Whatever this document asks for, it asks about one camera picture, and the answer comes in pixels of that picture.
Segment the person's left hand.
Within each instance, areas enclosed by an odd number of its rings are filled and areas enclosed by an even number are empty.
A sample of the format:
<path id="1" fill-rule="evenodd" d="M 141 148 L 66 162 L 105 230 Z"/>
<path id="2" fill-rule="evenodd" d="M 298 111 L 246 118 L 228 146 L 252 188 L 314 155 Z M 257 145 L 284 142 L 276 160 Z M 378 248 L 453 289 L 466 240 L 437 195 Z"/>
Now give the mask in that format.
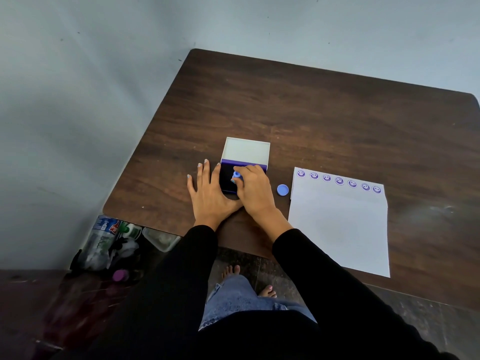
<path id="1" fill-rule="evenodd" d="M 219 185 L 220 163 L 216 164 L 211 171 L 211 188 L 203 189 L 203 164 L 197 165 L 196 178 L 196 201 L 192 202 L 195 226 L 208 226 L 216 231 L 221 223 L 231 214 L 224 212 L 224 197 Z"/>

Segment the person's right hand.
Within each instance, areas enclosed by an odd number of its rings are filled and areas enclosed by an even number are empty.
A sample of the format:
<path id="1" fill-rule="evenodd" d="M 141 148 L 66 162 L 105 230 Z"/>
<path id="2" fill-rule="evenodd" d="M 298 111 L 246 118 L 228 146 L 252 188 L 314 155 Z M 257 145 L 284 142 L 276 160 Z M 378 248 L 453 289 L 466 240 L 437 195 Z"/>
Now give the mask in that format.
<path id="1" fill-rule="evenodd" d="M 283 213 L 276 207 L 270 181 L 259 165 L 235 166 L 244 181 L 245 193 L 238 197 L 246 212 L 274 242 L 280 235 L 292 229 Z"/>

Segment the purple ink pad white lid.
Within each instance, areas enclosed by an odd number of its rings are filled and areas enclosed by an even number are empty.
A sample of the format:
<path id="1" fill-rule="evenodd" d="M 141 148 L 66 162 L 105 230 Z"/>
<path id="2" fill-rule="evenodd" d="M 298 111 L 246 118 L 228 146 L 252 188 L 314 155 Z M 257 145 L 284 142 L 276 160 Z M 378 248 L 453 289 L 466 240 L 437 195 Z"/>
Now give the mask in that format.
<path id="1" fill-rule="evenodd" d="M 237 187 L 231 182 L 234 167 L 259 165 L 267 172 L 270 142 L 227 137 L 220 160 L 219 185 L 222 193 L 237 194 Z"/>

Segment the person's left forearm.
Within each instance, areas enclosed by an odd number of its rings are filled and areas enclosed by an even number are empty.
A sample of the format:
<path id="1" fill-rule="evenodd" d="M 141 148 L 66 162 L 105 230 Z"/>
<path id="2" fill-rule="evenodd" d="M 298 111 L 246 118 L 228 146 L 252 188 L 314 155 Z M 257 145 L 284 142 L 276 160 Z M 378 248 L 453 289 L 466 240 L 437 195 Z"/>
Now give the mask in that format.
<path id="1" fill-rule="evenodd" d="M 115 309 L 84 360 L 186 358 L 204 313 L 218 251 L 214 224 L 195 225 Z"/>

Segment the person's right forearm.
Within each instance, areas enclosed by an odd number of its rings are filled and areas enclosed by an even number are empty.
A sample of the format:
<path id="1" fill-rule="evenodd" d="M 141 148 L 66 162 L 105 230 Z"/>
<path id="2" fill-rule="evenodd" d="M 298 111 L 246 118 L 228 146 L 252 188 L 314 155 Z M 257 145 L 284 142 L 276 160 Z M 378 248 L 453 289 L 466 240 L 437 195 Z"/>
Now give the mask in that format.
<path id="1" fill-rule="evenodd" d="M 276 208 L 252 215 L 272 253 L 321 327 L 325 349 L 358 360 L 459 360 L 423 340 L 414 326 L 342 268 Z"/>

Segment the clear plastic food container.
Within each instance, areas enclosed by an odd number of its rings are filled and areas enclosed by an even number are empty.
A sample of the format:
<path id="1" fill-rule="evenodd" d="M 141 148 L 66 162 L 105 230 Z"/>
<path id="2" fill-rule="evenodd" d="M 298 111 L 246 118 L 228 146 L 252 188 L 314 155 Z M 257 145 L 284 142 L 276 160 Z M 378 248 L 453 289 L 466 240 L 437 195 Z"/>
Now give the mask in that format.
<path id="1" fill-rule="evenodd" d="M 170 252 L 176 244 L 181 240 L 181 236 L 173 235 L 164 231 L 159 231 L 144 227 L 142 235 L 160 252 Z"/>

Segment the green capped plastic bottle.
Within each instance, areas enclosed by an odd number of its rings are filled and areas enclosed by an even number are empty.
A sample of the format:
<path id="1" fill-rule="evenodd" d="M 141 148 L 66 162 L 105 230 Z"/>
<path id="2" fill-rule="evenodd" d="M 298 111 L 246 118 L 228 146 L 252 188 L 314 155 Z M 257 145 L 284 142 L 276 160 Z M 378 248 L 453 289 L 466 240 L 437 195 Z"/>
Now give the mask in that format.
<path id="1" fill-rule="evenodd" d="M 118 229 L 118 238 L 127 241 L 136 241 L 142 233 L 143 227 L 122 221 Z"/>

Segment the black trash bag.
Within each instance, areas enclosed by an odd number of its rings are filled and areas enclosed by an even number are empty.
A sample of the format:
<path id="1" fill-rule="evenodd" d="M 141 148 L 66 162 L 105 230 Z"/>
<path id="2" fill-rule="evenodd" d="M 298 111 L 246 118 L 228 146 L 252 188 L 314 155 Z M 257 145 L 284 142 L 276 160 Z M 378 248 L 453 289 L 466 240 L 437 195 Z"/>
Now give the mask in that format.
<path id="1" fill-rule="evenodd" d="M 146 267 L 146 264 L 143 263 L 143 261 L 148 261 L 153 255 L 159 254 L 160 256 L 163 256 L 164 254 L 169 253 L 160 252 L 142 235 L 142 233 L 137 240 L 125 240 L 119 238 L 118 233 L 115 242 L 109 250 L 111 259 L 109 266 L 101 271 L 89 271 L 82 270 L 79 267 L 78 259 L 83 247 L 79 249 L 71 261 L 69 270 L 72 274 L 79 275 L 87 272 L 98 273 L 102 278 L 112 279 L 112 275 L 116 270 L 126 269 L 129 270 L 130 273 L 129 280 L 127 282 L 136 282 L 142 278 Z"/>

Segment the person's blue jeans leg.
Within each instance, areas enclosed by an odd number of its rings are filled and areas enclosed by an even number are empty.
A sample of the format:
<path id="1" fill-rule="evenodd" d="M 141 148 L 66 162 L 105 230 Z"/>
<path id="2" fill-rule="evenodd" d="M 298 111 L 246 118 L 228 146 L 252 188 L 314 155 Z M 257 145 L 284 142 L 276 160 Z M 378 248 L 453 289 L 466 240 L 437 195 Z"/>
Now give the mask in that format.
<path id="1" fill-rule="evenodd" d="M 199 330 L 229 315 L 244 311 L 297 311 L 316 323 L 310 310 L 296 302 L 256 294 L 247 278 L 241 274 L 228 275 L 209 294 Z"/>

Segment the white envelope with smiley prints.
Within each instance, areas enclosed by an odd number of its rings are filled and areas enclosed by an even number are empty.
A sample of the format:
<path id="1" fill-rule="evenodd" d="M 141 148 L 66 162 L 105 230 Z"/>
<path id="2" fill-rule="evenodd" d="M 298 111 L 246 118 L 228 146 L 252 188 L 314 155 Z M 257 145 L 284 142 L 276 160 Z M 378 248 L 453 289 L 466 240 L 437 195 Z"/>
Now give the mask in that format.
<path id="1" fill-rule="evenodd" d="M 340 266 L 390 278 L 381 183 L 295 167 L 289 223 Z"/>

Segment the clear plastic bottle blue label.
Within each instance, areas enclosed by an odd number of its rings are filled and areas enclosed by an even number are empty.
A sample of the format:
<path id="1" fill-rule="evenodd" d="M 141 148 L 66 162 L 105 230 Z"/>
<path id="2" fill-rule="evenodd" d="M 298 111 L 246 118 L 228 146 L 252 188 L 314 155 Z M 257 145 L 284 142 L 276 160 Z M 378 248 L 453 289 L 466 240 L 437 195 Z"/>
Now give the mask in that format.
<path id="1" fill-rule="evenodd" d="M 101 271 L 111 262 L 110 248 L 117 239 L 122 221 L 100 215 L 94 223 L 90 235 L 78 259 L 82 270 Z"/>

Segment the person's black shirt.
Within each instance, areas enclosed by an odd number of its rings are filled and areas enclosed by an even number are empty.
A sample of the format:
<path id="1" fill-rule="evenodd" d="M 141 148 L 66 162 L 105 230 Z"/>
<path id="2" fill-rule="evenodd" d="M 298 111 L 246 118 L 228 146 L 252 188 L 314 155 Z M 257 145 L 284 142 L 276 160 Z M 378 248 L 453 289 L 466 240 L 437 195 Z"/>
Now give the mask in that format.
<path id="1" fill-rule="evenodd" d="M 312 360 L 325 342 L 321 327 L 298 311 L 242 311 L 201 329 L 184 358 Z"/>

